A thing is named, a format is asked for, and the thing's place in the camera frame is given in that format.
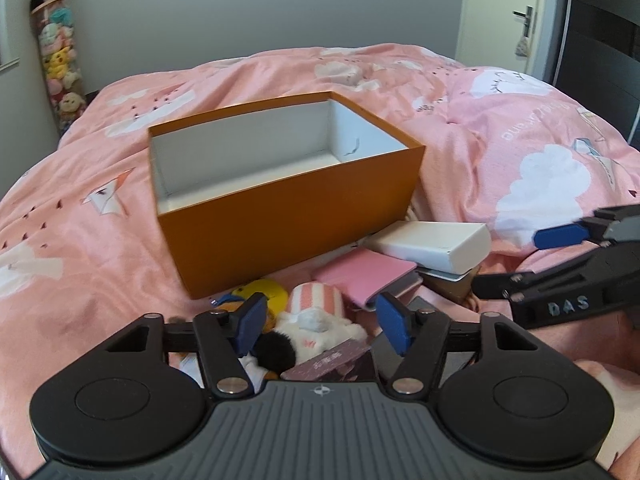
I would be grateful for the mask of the brown plush blue outfit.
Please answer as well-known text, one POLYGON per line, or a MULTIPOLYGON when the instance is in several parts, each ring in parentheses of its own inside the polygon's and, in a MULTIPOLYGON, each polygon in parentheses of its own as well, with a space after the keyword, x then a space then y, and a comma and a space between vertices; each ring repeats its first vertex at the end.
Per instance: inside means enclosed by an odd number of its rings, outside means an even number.
POLYGON ((226 295, 213 302, 213 310, 220 315, 222 330, 254 389, 262 388, 266 379, 277 378, 283 364, 279 359, 290 344, 272 330, 267 298, 261 292, 248 299, 226 295))

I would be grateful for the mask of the brown small cardboard box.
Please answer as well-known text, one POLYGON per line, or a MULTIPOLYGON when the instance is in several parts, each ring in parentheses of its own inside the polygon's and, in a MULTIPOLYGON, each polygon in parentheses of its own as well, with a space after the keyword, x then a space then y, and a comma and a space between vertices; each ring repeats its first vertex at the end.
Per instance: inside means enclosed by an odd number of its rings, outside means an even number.
POLYGON ((423 285, 426 288, 455 304, 463 304, 466 298, 470 296, 473 278, 475 278, 479 270, 480 266, 474 266, 474 268, 463 274, 450 274, 425 269, 423 266, 416 268, 416 272, 422 278, 423 285))

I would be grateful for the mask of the dark picture card box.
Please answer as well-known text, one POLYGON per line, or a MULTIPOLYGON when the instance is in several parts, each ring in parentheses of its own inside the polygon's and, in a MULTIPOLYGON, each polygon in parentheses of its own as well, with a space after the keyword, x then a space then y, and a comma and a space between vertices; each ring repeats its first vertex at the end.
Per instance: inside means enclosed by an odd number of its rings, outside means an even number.
POLYGON ((283 372, 290 382, 374 382, 376 370, 370 347, 349 339, 283 372))

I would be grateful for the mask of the pink wallet case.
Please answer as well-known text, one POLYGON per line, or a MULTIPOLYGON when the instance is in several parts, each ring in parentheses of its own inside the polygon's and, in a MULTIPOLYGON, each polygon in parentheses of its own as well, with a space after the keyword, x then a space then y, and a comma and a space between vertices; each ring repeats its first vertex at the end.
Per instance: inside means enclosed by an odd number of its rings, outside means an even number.
POLYGON ((314 280, 337 288, 355 307, 375 310, 383 292, 399 298, 422 284, 414 262, 356 248, 314 271, 314 280))

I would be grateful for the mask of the white plush striped hat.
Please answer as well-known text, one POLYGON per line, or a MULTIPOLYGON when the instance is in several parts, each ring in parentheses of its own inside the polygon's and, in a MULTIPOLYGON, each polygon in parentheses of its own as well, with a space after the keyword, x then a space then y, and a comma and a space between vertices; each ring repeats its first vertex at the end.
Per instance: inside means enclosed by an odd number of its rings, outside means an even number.
POLYGON ((258 337, 250 355, 260 367, 281 375, 345 341, 367 338, 366 330, 346 316, 336 287, 307 282, 292 290, 285 310, 258 337))

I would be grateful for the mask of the white glasses case box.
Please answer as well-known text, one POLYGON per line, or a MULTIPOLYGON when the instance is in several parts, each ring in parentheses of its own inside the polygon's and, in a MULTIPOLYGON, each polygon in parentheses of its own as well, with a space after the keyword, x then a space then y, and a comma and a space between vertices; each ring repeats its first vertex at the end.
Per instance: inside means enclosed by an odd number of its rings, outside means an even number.
POLYGON ((397 221, 363 245, 428 270, 462 275, 489 255, 491 236, 484 223, 397 221))

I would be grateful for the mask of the orange cardboard box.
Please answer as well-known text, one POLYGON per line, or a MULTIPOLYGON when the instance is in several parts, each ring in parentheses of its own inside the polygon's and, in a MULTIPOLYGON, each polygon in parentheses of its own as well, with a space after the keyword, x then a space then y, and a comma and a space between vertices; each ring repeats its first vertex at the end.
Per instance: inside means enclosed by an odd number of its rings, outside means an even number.
POLYGON ((200 299, 356 242, 405 217, 425 148, 333 91, 152 126, 155 211, 200 299))

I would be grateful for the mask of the pink patterned duvet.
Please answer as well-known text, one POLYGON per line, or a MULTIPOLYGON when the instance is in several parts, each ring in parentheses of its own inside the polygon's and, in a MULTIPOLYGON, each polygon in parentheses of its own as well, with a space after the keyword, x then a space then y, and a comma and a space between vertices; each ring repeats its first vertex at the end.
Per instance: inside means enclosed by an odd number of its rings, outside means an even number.
POLYGON ((575 257, 538 252, 533 232, 638 202, 639 154, 604 119, 532 76, 418 46, 268 51, 114 82, 1 202, 1 448, 19 476, 42 463, 28 404, 46 379, 146 311, 198 307, 155 218, 149 126, 316 91, 425 145, 411 217, 486 224, 485 272, 575 257))

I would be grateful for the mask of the dark wardrobe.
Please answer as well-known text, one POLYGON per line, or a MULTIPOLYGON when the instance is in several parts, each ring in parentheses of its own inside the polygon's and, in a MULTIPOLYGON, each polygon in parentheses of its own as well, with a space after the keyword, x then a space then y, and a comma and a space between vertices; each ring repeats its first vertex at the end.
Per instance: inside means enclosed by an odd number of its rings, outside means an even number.
POLYGON ((567 0, 556 88, 639 146, 639 0, 567 0))

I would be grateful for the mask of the white door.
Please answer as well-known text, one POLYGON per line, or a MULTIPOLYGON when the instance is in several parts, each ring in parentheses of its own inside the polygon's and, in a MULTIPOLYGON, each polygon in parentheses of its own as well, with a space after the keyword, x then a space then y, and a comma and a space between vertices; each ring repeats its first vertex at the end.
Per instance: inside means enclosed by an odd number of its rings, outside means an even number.
POLYGON ((537 21, 544 0, 462 0, 456 60, 466 66, 494 66, 529 74, 538 49, 537 21), (534 8, 529 37, 513 11, 534 8))

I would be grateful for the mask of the plush toy storage tube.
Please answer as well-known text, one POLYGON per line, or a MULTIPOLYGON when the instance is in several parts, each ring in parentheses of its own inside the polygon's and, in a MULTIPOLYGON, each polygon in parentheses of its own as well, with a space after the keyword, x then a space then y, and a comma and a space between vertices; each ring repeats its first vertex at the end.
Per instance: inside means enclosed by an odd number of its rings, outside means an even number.
POLYGON ((66 0, 47 0, 32 10, 30 18, 48 99, 62 136, 87 107, 73 14, 66 0))

